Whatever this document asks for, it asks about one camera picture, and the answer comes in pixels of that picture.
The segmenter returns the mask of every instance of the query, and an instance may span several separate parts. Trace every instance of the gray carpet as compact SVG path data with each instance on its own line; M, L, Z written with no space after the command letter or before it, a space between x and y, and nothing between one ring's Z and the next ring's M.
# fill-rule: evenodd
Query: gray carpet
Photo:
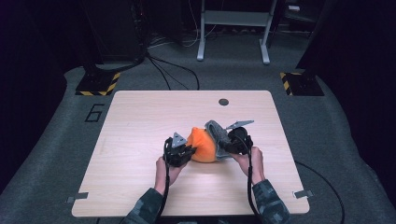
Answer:
M292 97L283 88L279 73L298 72L294 67L304 53L307 39L301 35L276 34L269 49L271 64L266 66L262 64L258 38L234 35L207 40L203 62L196 61L198 43L190 48L168 44L148 51L192 69L201 90L270 91L294 159L332 183L345 206L345 223L395 223L395 209L375 172L359 157L346 116L331 90L319 78L325 92L323 97ZM196 89L191 74L166 64L163 67L190 90ZM68 84L63 101L34 150L0 196L0 223L96 223L96 218L73 217L73 204L64 202L78 192L114 95L75 95L75 87L83 75L82 68L65 74ZM172 90L185 90L170 77L168 80ZM167 86L158 70L145 60L121 73L115 91L121 90L167 91ZM84 122L94 104L104 104L96 107L103 114L98 122ZM341 206L331 188L312 171L301 165L297 168L304 188L311 189L315 196L308 199L310 211L293 216L293 223L339 223ZM119 222L120 217L100 219L100 223Z

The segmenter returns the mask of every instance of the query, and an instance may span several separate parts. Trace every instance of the table top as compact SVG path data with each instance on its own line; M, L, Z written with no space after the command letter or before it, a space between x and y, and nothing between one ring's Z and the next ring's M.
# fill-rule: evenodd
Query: table top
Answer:
M227 99L227 105L220 105ZM263 152L265 177L292 214L309 210L289 144L269 91L118 91L75 201L75 217L124 217L154 186L155 162L174 132L187 138L211 119L223 128L241 120ZM169 189L163 216L248 215L248 178L233 159L190 161Z

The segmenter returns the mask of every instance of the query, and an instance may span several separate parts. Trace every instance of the hand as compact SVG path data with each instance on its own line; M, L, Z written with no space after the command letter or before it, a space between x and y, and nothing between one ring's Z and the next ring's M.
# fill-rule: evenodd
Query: hand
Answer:
M230 154L239 163L244 174L248 175L248 154ZM251 148L251 166L253 167L251 182L255 185L265 179L264 165L262 164L262 151L258 147Z
M186 166L186 164L180 167L169 166L169 186L175 183L178 175L181 170ZM163 157L160 157L157 162L157 171L155 173L155 185L154 189L157 190L161 195L165 193L165 185L166 185L166 166Z

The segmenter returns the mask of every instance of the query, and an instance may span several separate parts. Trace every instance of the forearm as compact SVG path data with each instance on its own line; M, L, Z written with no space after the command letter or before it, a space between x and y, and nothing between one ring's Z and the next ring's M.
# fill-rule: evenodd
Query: forearm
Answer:
M267 179L254 185L253 193L264 223L290 223L288 208Z
M122 224L154 223L163 202L163 196L155 189L149 189L136 202L134 209L122 221Z

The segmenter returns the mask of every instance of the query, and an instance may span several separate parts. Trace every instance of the orange object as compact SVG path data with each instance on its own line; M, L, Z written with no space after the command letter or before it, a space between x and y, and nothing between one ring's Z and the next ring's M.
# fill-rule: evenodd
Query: orange object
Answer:
M191 157L194 161L212 162L216 160L215 142L205 129L192 128L186 146L190 145L197 148Z

